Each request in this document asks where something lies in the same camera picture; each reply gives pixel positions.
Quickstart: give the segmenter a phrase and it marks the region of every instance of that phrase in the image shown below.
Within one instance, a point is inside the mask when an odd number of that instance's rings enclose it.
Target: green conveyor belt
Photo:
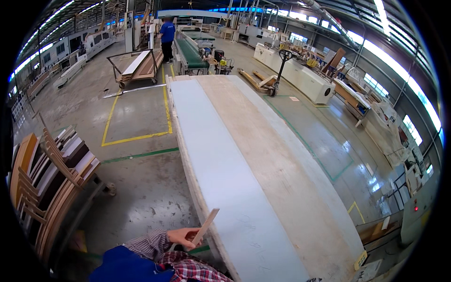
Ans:
[[[183,31],[183,33],[193,40],[215,40],[215,38],[208,33],[200,32],[200,31]]]
[[[176,41],[185,56],[188,69],[203,69],[210,66],[208,62],[200,58],[198,50],[188,42],[188,39],[178,38]]]

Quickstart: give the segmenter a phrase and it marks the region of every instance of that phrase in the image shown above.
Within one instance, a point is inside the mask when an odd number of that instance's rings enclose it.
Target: ceiling light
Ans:
[[[382,0],[374,0],[374,3],[377,7],[377,13],[379,14],[379,17],[381,18],[382,27],[384,28],[384,33],[390,37],[390,28],[388,26],[388,19],[387,14],[385,13],[384,9],[384,3],[382,3]]]

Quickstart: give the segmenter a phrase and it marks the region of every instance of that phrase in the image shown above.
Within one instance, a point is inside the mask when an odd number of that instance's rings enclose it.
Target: yellow floor marking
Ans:
[[[111,121],[111,117],[113,116],[114,106],[116,106],[116,102],[117,102],[117,99],[118,99],[118,98],[119,98],[119,95],[116,96],[116,98],[114,99],[113,106],[111,107],[111,110],[110,110],[110,115],[108,116],[108,120],[106,121],[105,131],[103,132],[103,138],[102,138],[102,147],[103,147],[104,144],[105,144],[106,133],[107,133],[107,131],[108,131],[108,127],[110,126],[110,121]]]
[[[172,64],[170,65],[170,72],[172,72],[172,77],[175,77],[174,69],[172,68]]]
[[[163,75],[163,84],[165,84],[166,83],[165,82],[165,69],[163,67],[161,68],[161,74]],[[111,142],[105,143],[106,133],[108,132],[108,127],[110,126],[110,121],[111,121],[111,117],[113,116],[114,107],[116,106],[117,99],[119,98],[119,96],[116,96],[116,99],[114,100],[113,106],[111,107],[110,115],[108,116],[108,120],[106,121],[106,126],[105,126],[105,131],[103,133],[103,139],[102,139],[102,145],[101,146],[104,147],[104,146],[124,143],[124,142],[128,142],[128,141],[141,140],[141,139],[150,138],[150,137],[153,137],[153,136],[165,135],[165,134],[168,134],[168,133],[172,134],[172,124],[171,124],[171,121],[170,121],[168,99],[167,99],[167,94],[166,94],[166,87],[164,87],[164,86],[163,86],[163,97],[164,97],[164,100],[165,100],[166,117],[167,117],[167,120],[168,120],[168,131],[159,132],[159,133],[153,133],[153,134],[148,134],[148,135],[132,137],[132,138],[127,138],[127,139],[122,139],[122,140],[111,141]]]
[[[357,208],[357,211],[359,212],[360,217],[362,218],[363,223],[365,223],[364,216],[363,216],[362,213],[360,212],[360,209],[359,209],[359,207],[357,206],[357,203],[356,203],[355,201],[352,203],[351,207],[348,209],[348,214],[351,212],[351,210],[352,210],[353,207],[356,207],[356,208]]]
[[[166,83],[165,68],[161,68],[161,74],[163,75],[163,84],[165,84]],[[171,124],[171,121],[170,121],[168,97],[167,97],[167,94],[166,94],[166,86],[163,86],[163,96],[165,98],[166,118],[168,119],[168,132],[169,132],[169,134],[172,134],[172,124]]]
[[[272,73],[274,74],[278,74],[276,73],[274,70],[270,69],[267,65],[265,65],[264,63],[260,62],[259,60],[254,59],[256,62],[260,63],[262,66],[264,66],[265,68],[267,68],[268,70],[270,70]],[[305,95],[304,93],[302,93],[298,88],[296,88],[293,84],[291,84],[291,82],[289,82],[288,80],[286,80],[285,78],[281,77],[281,79],[283,79],[286,83],[288,83],[294,90],[296,90],[297,92],[299,92],[302,96],[305,97],[305,99],[307,99],[307,101],[310,102],[310,104],[312,104],[315,108],[329,108],[329,106],[321,106],[321,105],[315,105],[308,97],[307,95]]]

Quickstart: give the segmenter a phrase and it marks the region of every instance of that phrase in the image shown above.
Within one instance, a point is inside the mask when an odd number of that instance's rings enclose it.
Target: yellow label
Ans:
[[[354,263],[354,269],[357,271],[362,266],[362,264],[365,262],[366,258],[368,257],[368,254],[364,250],[364,252],[359,256],[359,259]]]

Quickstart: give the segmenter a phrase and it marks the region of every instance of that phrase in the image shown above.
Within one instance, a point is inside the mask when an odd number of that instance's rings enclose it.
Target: factory floor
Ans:
[[[215,46],[225,52],[225,57],[234,58],[233,75],[239,76],[238,67],[248,73],[253,69],[263,75],[274,73],[252,58],[251,47],[222,39],[215,40]],[[102,162],[97,170],[99,177],[117,188],[116,196],[96,199],[79,228],[85,233],[88,253],[94,256],[155,228],[200,225],[177,140],[168,122],[164,87],[103,99],[105,94],[119,90],[106,57],[123,53],[124,49],[123,41],[113,44],[89,61],[63,88],[55,91],[53,78],[32,101],[34,111],[41,113],[50,132],[58,134],[70,125],[75,127]],[[158,84],[165,83],[164,74],[172,76],[170,64],[160,67]],[[148,81],[126,83],[126,89],[148,85]],[[277,97],[259,95],[320,164],[355,225],[397,212],[378,194],[379,188],[388,179],[396,179],[397,173],[364,129],[354,127],[357,120],[339,97],[331,98],[327,107],[317,107],[284,80]],[[42,123],[38,116],[32,118],[29,113],[16,132],[15,142],[21,140],[20,131],[24,128],[40,134]]]

